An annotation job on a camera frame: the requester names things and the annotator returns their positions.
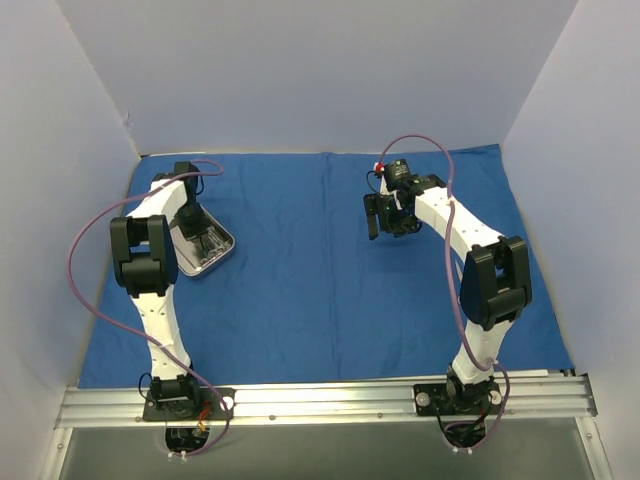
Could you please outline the steel surgical forceps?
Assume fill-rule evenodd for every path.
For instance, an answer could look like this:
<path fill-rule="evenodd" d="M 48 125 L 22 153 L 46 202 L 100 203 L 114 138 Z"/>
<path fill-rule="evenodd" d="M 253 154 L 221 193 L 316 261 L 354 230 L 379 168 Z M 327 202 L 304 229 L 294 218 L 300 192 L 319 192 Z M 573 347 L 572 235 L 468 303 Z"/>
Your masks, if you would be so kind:
<path fill-rule="evenodd" d="M 213 262 L 226 251 L 226 244 L 215 235 L 201 235 L 199 237 L 202 262 Z"/>

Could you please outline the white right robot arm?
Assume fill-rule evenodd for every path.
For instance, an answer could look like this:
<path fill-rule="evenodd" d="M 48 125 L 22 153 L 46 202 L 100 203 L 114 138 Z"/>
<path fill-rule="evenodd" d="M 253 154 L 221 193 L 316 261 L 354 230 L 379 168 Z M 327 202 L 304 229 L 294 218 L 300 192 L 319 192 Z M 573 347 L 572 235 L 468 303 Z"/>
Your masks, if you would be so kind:
<path fill-rule="evenodd" d="M 396 238 L 431 228 L 444 241 L 445 271 L 461 347 L 447 372 L 444 400 L 469 411 L 491 391 L 508 330 L 532 301 L 529 250 L 471 213 L 437 176 L 395 173 L 376 163 L 368 178 L 380 182 L 363 198 L 368 236 Z"/>

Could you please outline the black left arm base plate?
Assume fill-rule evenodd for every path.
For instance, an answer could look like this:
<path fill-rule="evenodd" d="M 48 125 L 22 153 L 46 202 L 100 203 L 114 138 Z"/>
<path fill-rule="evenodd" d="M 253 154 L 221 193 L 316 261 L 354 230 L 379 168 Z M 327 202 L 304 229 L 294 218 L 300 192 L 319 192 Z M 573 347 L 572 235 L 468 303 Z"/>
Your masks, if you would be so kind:
<path fill-rule="evenodd" d="M 218 393 L 227 403 L 224 407 L 220 399 L 207 387 L 201 386 L 195 399 L 176 397 L 157 400 L 150 389 L 145 391 L 142 420 L 145 422 L 178 422 L 196 420 L 222 421 L 233 417 L 232 405 L 236 391 L 220 388 Z"/>

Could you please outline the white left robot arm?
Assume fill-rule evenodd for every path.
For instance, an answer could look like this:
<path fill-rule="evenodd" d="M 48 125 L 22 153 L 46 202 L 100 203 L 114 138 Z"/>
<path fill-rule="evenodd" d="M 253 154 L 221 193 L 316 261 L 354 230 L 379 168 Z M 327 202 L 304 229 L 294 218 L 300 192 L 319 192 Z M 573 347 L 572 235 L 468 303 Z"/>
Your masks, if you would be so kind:
<path fill-rule="evenodd" d="M 151 355 L 149 400 L 179 419 L 194 417 L 203 400 L 174 308 L 178 259 L 170 224 L 175 221 L 187 241 L 206 236 L 208 223 L 197 201 L 198 171 L 190 162 L 177 162 L 173 172 L 154 177 L 152 196 L 110 222 L 116 282 L 139 313 Z"/>

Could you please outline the blue surgical drape cloth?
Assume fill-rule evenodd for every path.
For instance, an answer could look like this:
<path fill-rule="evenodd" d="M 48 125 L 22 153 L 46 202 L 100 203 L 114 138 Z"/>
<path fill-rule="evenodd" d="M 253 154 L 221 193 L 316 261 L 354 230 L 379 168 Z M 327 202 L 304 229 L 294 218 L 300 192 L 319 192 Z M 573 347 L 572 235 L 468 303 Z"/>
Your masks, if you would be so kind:
<path fill-rule="evenodd" d="M 454 195 L 505 236 L 528 236 L 497 144 L 451 152 Z M 194 369 L 214 385 L 330 382 L 445 373 L 460 348 L 444 244 L 430 228 L 369 241 L 363 196 L 379 154 L 143 157 L 129 195 L 180 160 L 211 158 L 203 207 L 235 237 L 230 258 L 180 274 L 175 309 Z M 505 337 L 509 371 L 574 367 L 530 250 L 533 301 Z M 79 387 L 135 387 L 142 338 L 98 319 Z"/>

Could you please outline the steel hemostat clamp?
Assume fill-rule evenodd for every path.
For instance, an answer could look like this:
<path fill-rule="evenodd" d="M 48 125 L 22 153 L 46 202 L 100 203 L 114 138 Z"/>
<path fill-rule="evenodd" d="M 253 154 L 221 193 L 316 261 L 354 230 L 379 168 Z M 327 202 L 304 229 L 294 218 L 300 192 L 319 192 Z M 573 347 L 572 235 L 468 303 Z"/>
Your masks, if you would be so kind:
<path fill-rule="evenodd" d="M 207 240 L 207 257 L 216 258 L 223 255 L 228 250 L 228 243 L 224 238 L 219 237 L 215 233 L 209 232 Z"/>

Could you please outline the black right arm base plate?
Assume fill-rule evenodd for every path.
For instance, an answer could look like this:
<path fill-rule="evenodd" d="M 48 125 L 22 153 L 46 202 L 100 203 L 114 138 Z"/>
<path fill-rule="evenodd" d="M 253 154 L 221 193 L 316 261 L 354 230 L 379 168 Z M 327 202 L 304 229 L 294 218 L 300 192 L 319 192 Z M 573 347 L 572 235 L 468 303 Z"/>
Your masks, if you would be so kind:
<path fill-rule="evenodd" d="M 418 416 L 481 416 L 497 414 L 503 404 L 499 385 L 492 379 L 478 384 L 452 380 L 418 383 L 412 387 Z"/>

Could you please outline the stainless steel instrument tray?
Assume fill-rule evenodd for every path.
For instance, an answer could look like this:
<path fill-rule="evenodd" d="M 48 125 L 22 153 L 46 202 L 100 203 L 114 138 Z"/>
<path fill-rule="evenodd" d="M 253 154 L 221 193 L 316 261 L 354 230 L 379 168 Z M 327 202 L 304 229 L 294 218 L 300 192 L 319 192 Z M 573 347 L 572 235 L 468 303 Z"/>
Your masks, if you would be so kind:
<path fill-rule="evenodd" d="M 187 239 L 179 228 L 178 219 L 169 224 L 178 268 L 188 277 L 210 273 L 234 252 L 234 236 L 208 211 L 204 211 L 205 235 Z"/>

